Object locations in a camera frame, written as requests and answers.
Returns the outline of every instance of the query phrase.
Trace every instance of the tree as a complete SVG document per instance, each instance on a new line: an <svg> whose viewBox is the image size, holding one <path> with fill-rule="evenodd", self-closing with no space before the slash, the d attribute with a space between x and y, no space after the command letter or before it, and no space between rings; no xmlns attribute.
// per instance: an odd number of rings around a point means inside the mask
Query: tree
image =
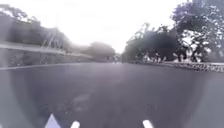
<svg viewBox="0 0 224 128"><path fill-rule="evenodd" d="M174 54L181 45L167 26L161 26L157 30L140 29L137 33L138 35L135 34L125 47L123 58L127 61L142 60L143 57L151 59L160 57L161 60L166 61L175 59Z"/></svg>
<svg viewBox="0 0 224 128"><path fill-rule="evenodd" d="M102 42L93 42L90 44L85 53L96 58L109 59L115 55L115 50L108 44Z"/></svg>
<svg viewBox="0 0 224 128"><path fill-rule="evenodd" d="M209 51L215 52L218 58L221 58L224 17L217 7L192 2L183 3L177 6L172 19L182 42L184 38L191 38L192 61L197 61L196 56L201 61L209 61Z"/></svg>

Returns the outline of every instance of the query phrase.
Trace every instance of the road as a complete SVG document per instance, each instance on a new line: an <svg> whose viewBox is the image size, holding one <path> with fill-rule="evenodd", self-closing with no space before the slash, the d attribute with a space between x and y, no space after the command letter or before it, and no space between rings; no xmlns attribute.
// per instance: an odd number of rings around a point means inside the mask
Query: road
<svg viewBox="0 0 224 128"><path fill-rule="evenodd" d="M80 63L0 71L0 125L223 128L224 75L159 66Z"/></svg>

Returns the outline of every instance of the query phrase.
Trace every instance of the guardrail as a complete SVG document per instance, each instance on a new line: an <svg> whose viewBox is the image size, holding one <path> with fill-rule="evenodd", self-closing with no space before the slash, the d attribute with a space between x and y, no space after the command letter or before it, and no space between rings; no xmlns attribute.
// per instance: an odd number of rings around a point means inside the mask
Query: guardrail
<svg viewBox="0 0 224 128"><path fill-rule="evenodd" d="M224 72L224 63L193 63L193 62L137 62L140 64L168 66L195 71Z"/></svg>
<svg viewBox="0 0 224 128"><path fill-rule="evenodd" d="M19 44L19 43L6 42L6 41L1 41L0 48L31 51L31 52L41 52L41 53L55 53L55 54L62 54L62 55L69 55L69 56L83 56L87 58L92 58L91 56L82 54L82 53L66 53L64 50L61 50L61 49L41 47L41 46L35 46L35 45L29 45L29 44Z"/></svg>

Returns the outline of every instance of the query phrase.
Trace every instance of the tree canopy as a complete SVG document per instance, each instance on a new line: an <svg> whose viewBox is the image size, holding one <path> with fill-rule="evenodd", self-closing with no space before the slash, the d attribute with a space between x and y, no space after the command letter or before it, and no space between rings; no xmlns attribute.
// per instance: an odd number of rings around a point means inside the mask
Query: tree canopy
<svg viewBox="0 0 224 128"><path fill-rule="evenodd" d="M157 57L165 61L187 58L193 62L224 61L224 12L220 9L224 2L216 1L215 4L208 1L178 5L172 14L174 26L170 29L161 26L148 30L149 25L143 25L127 42L123 57L129 60Z"/></svg>
<svg viewBox="0 0 224 128"><path fill-rule="evenodd" d="M87 48L85 53L97 58L109 58L115 55L115 50L106 43L93 42Z"/></svg>

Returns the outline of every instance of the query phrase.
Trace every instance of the overexposed sky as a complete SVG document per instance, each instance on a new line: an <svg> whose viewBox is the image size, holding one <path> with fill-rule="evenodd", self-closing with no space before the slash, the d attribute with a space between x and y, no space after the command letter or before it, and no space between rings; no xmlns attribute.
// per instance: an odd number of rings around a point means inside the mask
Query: overexposed sky
<svg viewBox="0 0 224 128"><path fill-rule="evenodd" d="M36 16L45 27L58 27L72 42L110 44L122 52L144 22L171 25L170 15L186 0L0 0Z"/></svg>

